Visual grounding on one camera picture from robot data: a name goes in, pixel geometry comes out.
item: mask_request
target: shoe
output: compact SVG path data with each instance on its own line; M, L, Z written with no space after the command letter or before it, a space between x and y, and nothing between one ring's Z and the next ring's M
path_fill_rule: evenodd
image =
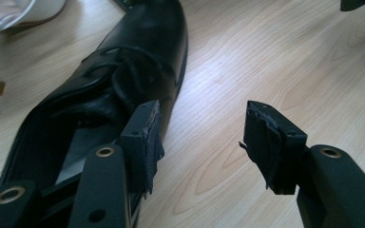
M186 55L186 24L177 0L134 6L73 75L28 114L0 185L29 180L42 191L55 185L92 148L116 141L135 108L148 101L160 102L163 135Z
M15 26L36 26L60 13L66 0L0 0L0 31ZM0 80L0 95L5 83Z

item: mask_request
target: metal grommet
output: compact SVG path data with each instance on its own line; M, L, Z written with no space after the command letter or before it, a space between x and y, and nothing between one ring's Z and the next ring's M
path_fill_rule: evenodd
M7 204L19 199L25 194L26 189L22 186L13 186L0 193L0 204Z
M331 148L322 148L319 151L321 152L321 154L333 159L339 159L342 156L339 151Z
M99 157L108 157L114 154L115 150L111 147L104 147L96 151L96 155Z

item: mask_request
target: black leather shoe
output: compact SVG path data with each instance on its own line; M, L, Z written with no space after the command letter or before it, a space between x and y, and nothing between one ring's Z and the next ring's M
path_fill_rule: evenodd
M44 190L97 145L113 143L135 108L160 101L164 133L183 82L187 34L177 0L134 6L74 74L31 110L0 179Z

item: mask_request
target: wooden floor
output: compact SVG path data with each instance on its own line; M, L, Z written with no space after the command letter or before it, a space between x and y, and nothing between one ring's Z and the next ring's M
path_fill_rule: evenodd
M182 0L185 81L140 227L302 227L295 196L265 190L242 141L246 102L274 106L308 145L347 151L365 172L365 6L338 0ZM21 122L123 16L68 0L54 20L0 34L0 172Z

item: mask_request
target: black object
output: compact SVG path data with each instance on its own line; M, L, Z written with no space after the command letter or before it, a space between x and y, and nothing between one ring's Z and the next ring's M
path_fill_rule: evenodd
M365 0L341 0L340 10L341 11L352 11L356 10L365 5Z
M136 226L141 198L152 191L156 162L163 156L161 138L183 83L186 55L186 24L180 3L177 0L134 3L97 50L83 60L66 82L34 107L22 123L0 178L0 189L21 186L28 189L24 195L27 196L29 187L22 185L27 180L35 185L33 188L42 198L41 203L26 200L31 207L9 209L19 211L19 217L14 220L20 220L23 224L20 227L25 227L23 206L40 213L38 227L66 226L71 213L78 215L77 209L72 209L75 199L80 201L86 197L90 192L86 187L98 177L95 172L106 166L91 155L97 146L103 145L122 151L123 155L115 156L117 165L111 168L125 173L96 181L105 185L103 191L112 189L113 193L118 192L117 200L127 202L127 207L116 209L125 216L125 223L115 226ZM149 101L158 104L138 107ZM130 127L137 128L128 132ZM86 172L82 176L78 174L80 170L61 179L67 173L64 170L85 157ZM109 184L111 181L121 185ZM104 222L110 212L97 210L91 219ZM7 216L2 211L0 215L0 220Z
M307 136L268 104L248 102L244 143L275 194L294 194L305 227L365 227L365 174L344 151Z

